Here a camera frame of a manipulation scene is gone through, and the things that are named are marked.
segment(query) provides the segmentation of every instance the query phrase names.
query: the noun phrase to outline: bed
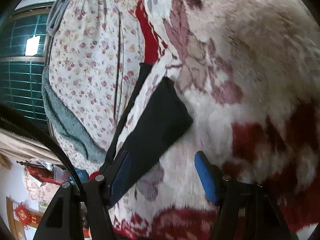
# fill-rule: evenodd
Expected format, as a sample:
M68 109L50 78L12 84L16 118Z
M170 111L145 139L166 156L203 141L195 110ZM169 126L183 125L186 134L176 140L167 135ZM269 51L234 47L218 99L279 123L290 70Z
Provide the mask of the bed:
M217 209L194 168L198 150L231 177L268 186L292 232L320 220L320 29L301 0L142 0L135 13L121 0L72 0L54 39L51 85L104 149L150 55L118 149L164 76L194 120L109 210L116 232L208 239ZM77 168L101 166L56 137Z

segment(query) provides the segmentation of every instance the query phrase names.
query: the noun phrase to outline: black fabric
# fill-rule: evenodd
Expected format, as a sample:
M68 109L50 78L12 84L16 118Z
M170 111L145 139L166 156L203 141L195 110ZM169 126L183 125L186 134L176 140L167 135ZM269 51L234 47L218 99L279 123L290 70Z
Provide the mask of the black fabric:
M127 122L128 114L130 113L132 107L134 106L135 100L140 93L142 85L144 84L147 76L149 75L149 73L152 69L152 66L147 63L140 63L139 65L140 65L140 72L139 72L139 77L138 77L137 83L133 89L133 92L132 92L131 97L129 99L128 105L125 108L125 110L120 118L120 121L118 122L118 125L116 127L116 132L113 136L111 145L107 151L105 162L104 162L103 166L100 168L100 170L101 169L105 170L104 167L109 166L113 162L113 159L116 156L116 148L117 148L118 138L123 130L123 127L125 126L125 123Z
M164 77L151 96L135 129L119 152L129 153L112 183L110 206L147 173L160 156L191 126L193 120L178 98L172 81ZM100 168L104 173L107 166Z

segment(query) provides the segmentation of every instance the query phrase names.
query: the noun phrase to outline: plush blanket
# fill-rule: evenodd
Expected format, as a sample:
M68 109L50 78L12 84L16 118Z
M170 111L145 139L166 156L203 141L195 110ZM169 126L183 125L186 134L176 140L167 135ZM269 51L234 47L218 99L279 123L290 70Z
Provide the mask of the plush blanket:
M208 239L217 210L194 167L198 150L266 186L292 232L320 221L320 29L301 0L144 0L136 15L150 22L146 47L156 41L159 60L118 148L163 76L194 125L110 210L117 232Z

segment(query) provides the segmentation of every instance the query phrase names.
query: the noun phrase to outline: metal screw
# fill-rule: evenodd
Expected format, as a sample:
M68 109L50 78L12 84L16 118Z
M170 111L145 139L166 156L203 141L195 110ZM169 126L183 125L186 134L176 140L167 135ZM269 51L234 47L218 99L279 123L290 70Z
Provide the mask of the metal screw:
M64 183L62 183L62 187L63 188L67 188L67 187L69 187L70 186L70 182L64 182Z
M96 181L102 181L102 180L104 180L104 176L103 175L98 175L96 177Z
M231 180L231 176L229 176L229 175L223 175L222 178L225 181L230 181Z

